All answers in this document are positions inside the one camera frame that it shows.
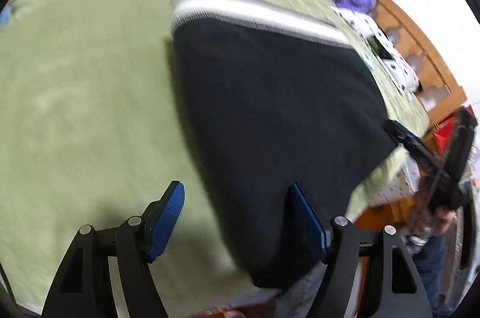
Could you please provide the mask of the person right hand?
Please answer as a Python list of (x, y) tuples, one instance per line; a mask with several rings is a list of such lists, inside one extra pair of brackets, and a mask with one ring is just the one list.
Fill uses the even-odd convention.
[(427, 207), (415, 210), (408, 241), (415, 247), (423, 247), (432, 237), (445, 233), (454, 219), (456, 219), (456, 213), (445, 207), (438, 207), (434, 212)]

